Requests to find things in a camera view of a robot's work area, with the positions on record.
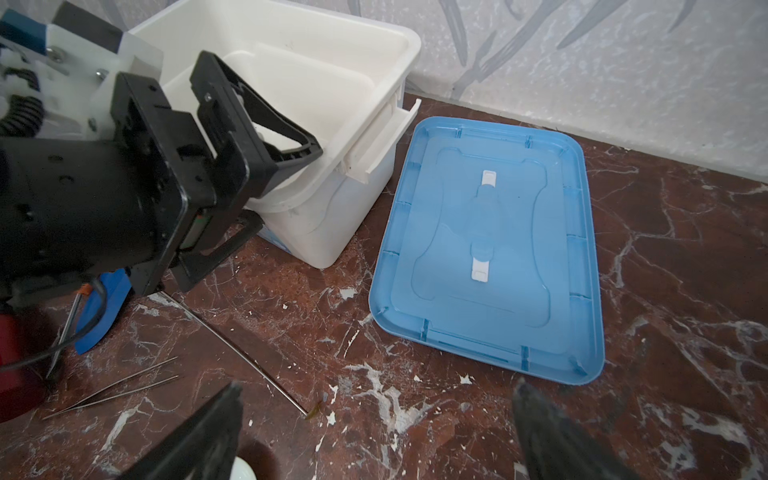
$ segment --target blue lid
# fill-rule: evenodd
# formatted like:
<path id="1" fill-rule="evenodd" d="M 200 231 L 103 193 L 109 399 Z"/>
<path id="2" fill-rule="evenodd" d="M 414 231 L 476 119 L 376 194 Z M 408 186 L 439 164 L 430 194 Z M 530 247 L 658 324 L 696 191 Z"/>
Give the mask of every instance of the blue lid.
<path id="1" fill-rule="evenodd" d="M 369 297 L 387 332 L 580 385 L 605 360 L 584 152 L 460 118 L 416 126 Z"/>

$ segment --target screw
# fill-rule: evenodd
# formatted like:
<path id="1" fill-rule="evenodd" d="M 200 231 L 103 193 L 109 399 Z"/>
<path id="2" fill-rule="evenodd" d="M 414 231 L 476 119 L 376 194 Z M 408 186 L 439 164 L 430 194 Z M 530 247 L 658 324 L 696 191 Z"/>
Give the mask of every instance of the screw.
<path id="1" fill-rule="evenodd" d="M 59 50 L 56 47 L 46 47 L 45 54 L 48 56 L 48 58 L 55 61 L 56 63 L 62 63 L 66 56 L 64 55 L 63 51 Z"/>

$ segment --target marble floor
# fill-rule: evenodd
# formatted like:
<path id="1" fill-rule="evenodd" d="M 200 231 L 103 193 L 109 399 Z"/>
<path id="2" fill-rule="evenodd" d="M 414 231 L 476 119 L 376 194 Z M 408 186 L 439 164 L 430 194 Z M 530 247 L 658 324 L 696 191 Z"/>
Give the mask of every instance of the marble floor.
<path id="1" fill-rule="evenodd" d="M 406 106 L 414 101 L 406 97 Z M 425 99 L 435 115 L 517 123 Z M 272 478 L 514 478 L 521 376 L 384 333 L 367 293 L 396 173 L 339 260 L 314 269 L 252 240 L 175 293 L 322 412 L 306 421 L 171 306 L 132 297 L 102 343 L 67 352 L 55 391 L 0 425 L 2 478 L 113 478 L 231 379 L 240 456 Z M 768 187 L 577 138 L 590 181 L 606 365 L 586 386 L 530 379 L 648 480 L 768 477 Z M 172 281 L 169 292 L 175 291 Z M 70 300 L 38 313 L 55 325 Z M 175 382 L 42 421 L 102 386 Z"/>

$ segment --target wall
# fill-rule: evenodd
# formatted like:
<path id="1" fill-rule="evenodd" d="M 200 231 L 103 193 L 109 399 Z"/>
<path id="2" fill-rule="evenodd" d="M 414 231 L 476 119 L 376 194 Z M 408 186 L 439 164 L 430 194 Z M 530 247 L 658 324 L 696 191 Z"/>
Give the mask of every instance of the wall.
<path id="1" fill-rule="evenodd" d="M 42 22 L 59 3 L 6 2 Z M 130 28 L 172 0 L 74 3 Z M 416 93 L 768 180 L 765 0 L 302 3 L 417 31 Z"/>

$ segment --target metal tweezers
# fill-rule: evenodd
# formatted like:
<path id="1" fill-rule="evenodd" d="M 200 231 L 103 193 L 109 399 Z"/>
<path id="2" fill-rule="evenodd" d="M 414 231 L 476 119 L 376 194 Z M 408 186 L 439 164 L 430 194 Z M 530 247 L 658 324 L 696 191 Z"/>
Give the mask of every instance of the metal tweezers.
<path id="1" fill-rule="evenodd" d="M 90 403 L 84 403 L 85 401 L 94 398 L 99 393 L 102 393 L 104 390 L 110 389 L 113 386 L 116 386 L 116 385 L 118 385 L 118 384 L 120 384 L 122 382 L 126 382 L 126 381 L 128 381 L 128 380 L 130 380 L 130 379 L 132 379 L 132 378 L 134 378 L 136 376 L 141 375 L 142 373 L 146 373 L 146 372 L 149 372 L 150 370 L 154 370 L 157 367 L 165 365 L 166 363 L 168 363 L 168 362 L 170 362 L 172 360 L 175 360 L 177 358 L 179 358 L 179 357 L 178 356 L 171 357 L 168 360 L 165 360 L 164 362 L 158 363 L 157 365 L 153 365 L 153 366 L 151 366 L 149 368 L 143 369 L 140 372 L 132 373 L 129 376 L 127 376 L 127 377 L 125 377 L 123 379 L 118 380 L 117 382 L 110 383 L 109 385 L 105 386 L 103 389 L 101 389 L 101 390 L 99 390 L 99 391 L 97 391 L 95 393 L 90 394 L 89 396 L 85 397 L 84 399 L 81 399 L 81 400 L 77 401 L 76 403 L 73 403 L 69 407 L 67 407 L 67 408 L 65 408 L 63 410 L 59 410 L 58 412 L 54 412 L 54 413 L 52 413 L 52 414 L 50 414 L 50 415 L 48 415 L 46 417 L 43 417 L 43 420 L 50 419 L 51 417 L 55 417 L 55 416 L 60 415 L 62 413 L 70 412 L 71 410 L 84 409 L 85 407 L 97 405 L 99 403 L 103 403 L 103 402 L 106 402 L 108 400 L 117 399 L 117 398 L 120 398 L 122 396 L 130 395 L 131 393 L 136 393 L 136 392 L 140 392 L 142 390 L 151 389 L 151 388 L 156 387 L 158 385 L 162 385 L 163 383 L 170 382 L 171 380 L 175 380 L 175 379 L 179 378 L 179 375 L 174 375 L 174 376 L 168 377 L 168 378 L 166 378 L 164 380 L 161 380 L 159 382 L 151 383 L 150 385 L 145 385 L 145 386 L 139 387 L 137 389 L 133 389 L 130 392 L 118 393 L 117 395 L 109 396 L 106 399 L 96 400 L 95 402 L 90 402 Z"/>

